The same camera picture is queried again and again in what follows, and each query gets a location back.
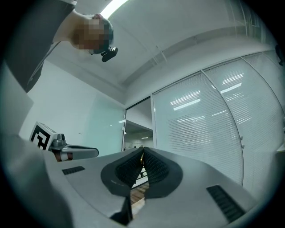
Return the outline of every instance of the window blind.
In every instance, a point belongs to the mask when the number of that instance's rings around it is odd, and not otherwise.
[[[157,148],[205,162],[241,184],[242,150],[221,95],[201,72],[153,96]]]
[[[260,199],[270,185],[270,168],[283,141],[282,109],[272,90],[244,60],[205,70],[227,105],[243,136],[243,187]]]
[[[285,111],[285,84],[282,71],[263,53],[243,57],[271,87]]]

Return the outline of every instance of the black rubber pad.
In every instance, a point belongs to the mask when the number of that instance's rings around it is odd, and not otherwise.
[[[114,195],[129,197],[143,165],[140,163],[143,148],[107,164],[101,171],[101,180]]]
[[[176,162],[148,147],[144,148],[144,167],[150,185],[145,192],[145,199],[168,196],[180,185],[183,178],[183,171]]]
[[[68,174],[76,173],[82,170],[85,170],[85,168],[83,168],[82,166],[76,166],[76,167],[69,168],[69,169],[63,169],[62,171],[64,175],[68,175]]]
[[[220,185],[208,187],[207,191],[230,223],[244,215],[244,210]]]

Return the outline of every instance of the wooden floor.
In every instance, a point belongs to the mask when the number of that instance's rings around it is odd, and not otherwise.
[[[144,198],[145,191],[149,188],[148,182],[130,191],[131,205]]]

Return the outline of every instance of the black grille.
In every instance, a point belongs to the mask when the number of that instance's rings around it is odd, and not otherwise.
[[[115,169],[115,175],[129,187],[134,185],[143,168],[143,165],[140,163],[141,156],[142,153],[137,153]]]
[[[82,166],[76,166],[76,167],[69,168],[69,169],[63,169],[62,171],[64,175],[68,175],[68,174],[76,173],[82,170],[85,170],[85,168],[83,168]]]
[[[207,191],[230,223],[244,215],[244,210],[220,185],[208,187]]]
[[[144,154],[144,167],[150,186],[165,179],[169,173],[168,166],[151,153]]]

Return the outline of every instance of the glass wall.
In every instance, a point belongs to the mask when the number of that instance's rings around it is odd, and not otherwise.
[[[284,142],[284,76],[269,56],[237,58],[154,93],[157,148],[206,162],[262,198]]]
[[[126,110],[97,94],[85,123],[83,144],[99,150],[99,156],[122,151]]]
[[[197,159],[242,184],[242,149],[228,107],[197,73],[154,94],[157,148]]]

